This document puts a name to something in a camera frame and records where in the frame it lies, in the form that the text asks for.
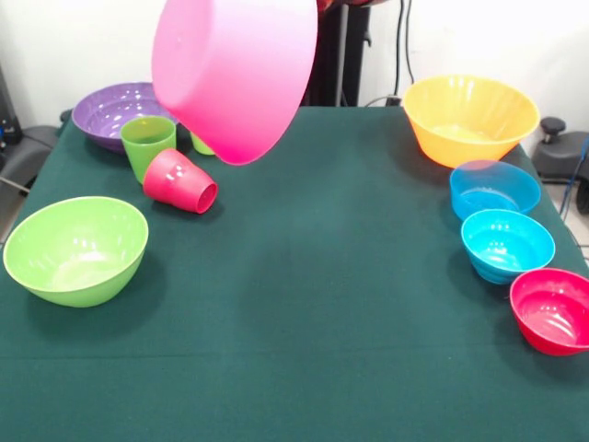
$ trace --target plastic bowl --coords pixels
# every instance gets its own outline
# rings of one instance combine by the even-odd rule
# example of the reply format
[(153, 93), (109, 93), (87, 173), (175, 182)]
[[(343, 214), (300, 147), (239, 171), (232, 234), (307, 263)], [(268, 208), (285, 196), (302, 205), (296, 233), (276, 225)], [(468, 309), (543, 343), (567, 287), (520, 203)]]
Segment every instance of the plastic bowl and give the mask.
[(157, 102), (151, 83), (121, 83), (92, 92), (82, 99), (72, 111), (72, 121), (97, 145), (125, 155), (122, 126), (146, 115), (177, 122)]
[(4, 247), (4, 266), (38, 297), (93, 307), (131, 280), (147, 237), (144, 216), (124, 201), (101, 196), (64, 200), (17, 226)]
[(522, 92), (477, 76), (419, 81), (403, 102), (423, 153), (449, 168), (500, 159), (540, 121), (536, 104)]
[(522, 274), (511, 287), (512, 310), (525, 339), (552, 356), (589, 350), (589, 280), (560, 269)]
[(554, 239), (529, 216), (511, 210), (483, 210), (462, 224), (462, 242), (477, 273), (494, 284), (509, 284), (521, 273), (554, 258)]
[(450, 175), (452, 208), (465, 220), (485, 209), (529, 213), (540, 201), (540, 186), (531, 175), (501, 161), (470, 161)]
[(248, 164), (298, 111), (317, 30), (316, 0), (167, 0), (152, 55), (156, 96), (221, 160)]

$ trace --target red cup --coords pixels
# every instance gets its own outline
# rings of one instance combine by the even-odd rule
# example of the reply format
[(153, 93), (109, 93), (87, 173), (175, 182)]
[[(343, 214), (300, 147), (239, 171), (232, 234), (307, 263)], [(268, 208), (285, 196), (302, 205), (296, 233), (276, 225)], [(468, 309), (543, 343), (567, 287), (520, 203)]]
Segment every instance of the red cup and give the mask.
[(176, 149), (166, 149), (155, 157), (144, 176), (147, 196), (197, 214), (211, 208), (218, 190), (204, 170)]

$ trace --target cup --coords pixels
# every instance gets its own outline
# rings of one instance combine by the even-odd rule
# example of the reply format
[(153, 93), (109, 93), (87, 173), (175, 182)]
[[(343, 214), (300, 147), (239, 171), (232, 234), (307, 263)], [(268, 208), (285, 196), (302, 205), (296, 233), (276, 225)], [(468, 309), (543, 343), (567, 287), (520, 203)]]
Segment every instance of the cup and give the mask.
[(192, 145), (194, 146), (194, 150), (196, 150), (199, 154), (214, 156), (214, 152), (206, 145), (198, 136), (191, 133)]
[(214, 203), (218, 186), (176, 149), (166, 149), (147, 168), (144, 193), (160, 203), (203, 214)]
[(122, 144), (135, 178), (144, 183), (147, 168), (165, 149), (176, 148), (176, 124), (166, 117), (140, 117), (121, 129)]

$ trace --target green bowl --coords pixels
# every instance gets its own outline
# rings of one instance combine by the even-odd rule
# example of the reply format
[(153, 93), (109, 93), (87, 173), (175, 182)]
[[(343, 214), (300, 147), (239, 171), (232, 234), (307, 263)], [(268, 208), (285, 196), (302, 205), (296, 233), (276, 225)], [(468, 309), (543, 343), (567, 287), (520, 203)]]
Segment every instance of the green bowl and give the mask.
[(20, 223), (4, 247), (4, 266), (38, 297), (94, 307), (131, 280), (148, 236), (145, 217), (132, 205), (103, 196), (73, 198)]

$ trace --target blue bowl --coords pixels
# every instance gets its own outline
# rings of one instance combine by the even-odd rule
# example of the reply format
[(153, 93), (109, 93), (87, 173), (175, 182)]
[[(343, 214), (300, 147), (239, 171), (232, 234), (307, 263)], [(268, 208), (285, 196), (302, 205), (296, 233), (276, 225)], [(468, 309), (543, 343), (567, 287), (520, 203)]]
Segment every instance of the blue bowl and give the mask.
[(465, 220), (485, 209), (529, 213), (540, 201), (540, 186), (531, 175), (501, 161), (470, 161), (450, 175), (452, 208)]
[(462, 242), (477, 273), (494, 284), (545, 267), (556, 247), (550, 233), (529, 216), (511, 210), (483, 210), (462, 223)]

